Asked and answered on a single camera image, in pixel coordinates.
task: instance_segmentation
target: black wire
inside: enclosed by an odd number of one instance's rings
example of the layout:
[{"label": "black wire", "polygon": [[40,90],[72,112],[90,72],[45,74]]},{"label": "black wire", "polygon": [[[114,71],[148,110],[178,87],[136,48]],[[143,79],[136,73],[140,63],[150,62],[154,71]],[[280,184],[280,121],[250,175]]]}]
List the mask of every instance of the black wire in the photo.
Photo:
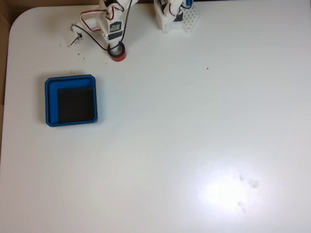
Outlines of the black wire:
[{"label": "black wire", "polygon": [[185,7],[184,4],[181,4],[181,7],[184,8],[184,9],[190,9],[192,7],[192,4],[193,4],[193,1],[191,2],[189,7]]},{"label": "black wire", "polygon": [[[125,30],[126,30],[126,25],[127,25],[127,18],[128,18],[128,14],[130,13],[132,1],[133,1],[133,0],[130,0],[130,4],[129,4],[128,9],[127,9],[126,19],[125,19],[125,24],[124,24],[124,29],[123,29],[123,35],[122,35],[122,38],[121,38],[121,40],[119,41],[119,43],[122,42],[123,39],[124,39]],[[78,26],[78,25],[76,25],[76,24],[73,24],[72,26],[75,26],[75,27],[81,29],[81,30],[82,30],[83,32],[85,32],[89,37],[91,37],[91,39],[92,39],[99,47],[102,48],[102,50],[108,51],[108,49],[105,49],[103,46],[101,46],[101,44],[98,43],[98,41],[97,41],[90,33],[88,33],[87,30],[85,30],[84,28],[81,28],[80,26]],[[116,46],[110,48],[109,50],[115,49],[117,46],[119,46],[119,45],[117,44]]]},{"label": "black wire", "polygon": [[77,28],[80,28],[83,32],[85,32],[86,34],[88,34],[89,37],[91,37],[92,40],[95,41],[95,43],[102,48],[102,50],[105,50],[105,51],[108,51],[107,49],[105,49],[103,46],[100,45],[100,43],[98,43],[98,41],[90,34],[88,33],[87,30],[85,30],[84,28],[81,28],[80,26],[76,25],[76,24],[73,24],[73,26],[77,27]]}]

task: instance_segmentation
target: table surface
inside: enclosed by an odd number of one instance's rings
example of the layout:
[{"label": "table surface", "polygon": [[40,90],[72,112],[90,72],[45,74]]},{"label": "table surface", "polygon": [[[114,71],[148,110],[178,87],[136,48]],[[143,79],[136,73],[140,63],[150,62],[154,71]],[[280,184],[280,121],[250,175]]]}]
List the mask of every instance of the table surface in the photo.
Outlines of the table surface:
[{"label": "table surface", "polygon": [[[10,33],[1,233],[311,231],[310,0],[195,3],[163,34],[134,5],[115,63],[35,8]],[[45,124],[44,82],[92,74],[99,121]]]}]

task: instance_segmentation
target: white robot part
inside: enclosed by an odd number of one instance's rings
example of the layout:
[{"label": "white robot part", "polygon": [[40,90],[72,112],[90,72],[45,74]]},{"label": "white robot part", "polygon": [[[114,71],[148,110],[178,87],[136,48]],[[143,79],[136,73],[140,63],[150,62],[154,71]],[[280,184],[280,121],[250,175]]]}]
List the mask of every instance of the white robot part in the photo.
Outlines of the white robot part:
[{"label": "white robot part", "polygon": [[[102,49],[108,51],[113,60],[120,61],[119,57],[121,56],[124,59],[126,52],[122,40],[126,29],[128,11],[125,22],[123,13],[137,1],[100,0],[97,9],[81,13],[81,23],[75,24],[78,27],[71,27],[71,30],[75,32],[71,44],[82,40],[82,31],[85,29],[90,32],[101,32],[104,41],[108,44],[106,49],[103,47]],[[185,7],[186,1],[191,2],[187,8]],[[182,28],[183,26],[185,30],[188,28],[188,25],[185,27],[183,23],[183,12],[192,7],[192,0],[154,0],[154,3],[156,20],[163,32],[169,32],[173,28]]]}]

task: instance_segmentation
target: blue plastic container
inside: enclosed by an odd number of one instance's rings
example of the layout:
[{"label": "blue plastic container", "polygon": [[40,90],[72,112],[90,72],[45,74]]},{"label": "blue plastic container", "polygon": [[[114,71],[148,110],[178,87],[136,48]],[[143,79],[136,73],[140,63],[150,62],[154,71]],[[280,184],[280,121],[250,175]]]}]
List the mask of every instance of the blue plastic container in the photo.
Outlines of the blue plastic container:
[{"label": "blue plastic container", "polygon": [[47,79],[45,114],[46,123],[51,127],[95,123],[95,78],[88,74]]}]

